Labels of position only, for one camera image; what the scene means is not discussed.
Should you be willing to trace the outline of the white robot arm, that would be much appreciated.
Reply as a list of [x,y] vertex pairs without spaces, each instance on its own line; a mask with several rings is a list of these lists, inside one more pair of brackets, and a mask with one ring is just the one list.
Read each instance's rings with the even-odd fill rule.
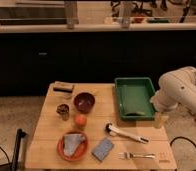
[[150,98],[156,113],[154,127],[159,129],[168,119],[167,112],[182,104],[196,116],[196,68],[182,67],[164,73],[158,81],[159,89]]

